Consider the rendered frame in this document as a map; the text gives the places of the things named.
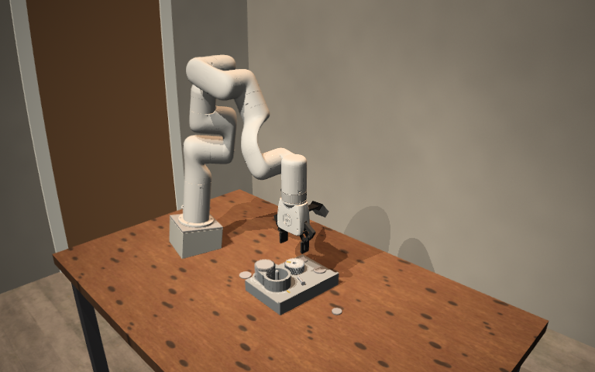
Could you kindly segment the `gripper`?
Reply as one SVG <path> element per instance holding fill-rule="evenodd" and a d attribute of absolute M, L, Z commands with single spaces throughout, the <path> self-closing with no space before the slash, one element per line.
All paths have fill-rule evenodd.
<path fill-rule="evenodd" d="M 288 233 L 291 233 L 301 238 L 301 254 L 309 251 L 309 240 L 316 232 L 310 226 L 307 199 L 302 203 L 290 204 L 280 198 L 277 214 L 273 217 L 280 232 L 280 243 L 288 241 Z M 303 234 L 306 235 L 305 238 Z"/>

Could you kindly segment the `white toothed gear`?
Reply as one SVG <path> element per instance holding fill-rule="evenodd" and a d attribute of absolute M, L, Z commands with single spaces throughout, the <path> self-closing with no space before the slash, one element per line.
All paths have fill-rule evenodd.
<path fill-rule="evenodd" d="M 304 272 L 304 261 L 297 258 L 290 258 L 284 262 L 284 267 L 291 272 L 291 275 L 301 274 Z"/>

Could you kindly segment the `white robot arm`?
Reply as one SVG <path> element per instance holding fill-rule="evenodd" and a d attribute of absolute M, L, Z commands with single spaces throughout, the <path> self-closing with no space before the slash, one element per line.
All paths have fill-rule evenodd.
<path fill-rule="evenodd" d="M 219 70 L 220 69 L 220 70 Z M 221 71 L 222 70 L 222 71 Z M 231 71 L 232 70 L 232 71 Z M 258 180 L 281 174 L 281 199 L 290 204 L 307 199 L 307 160 L 284 148 L 261 153 L 258 132 L 270 111 L 254 74 L 236 70 L 227 55 L 196 57 L 186 67 L 191 87 L 189 124 L 195 133 L 221 136 L 189 136 L 184 141 L 184 205 L 178 221 L 192 228 L 210 226 L 212 175 L 205 164 L 232 162 L 236 141 L 236 112 L 216 106 L 216 99 L 234 99 L 242 117 L 242 155 L 250 173 Z M 188 224 L 189 223 L 189 224 Z"/>

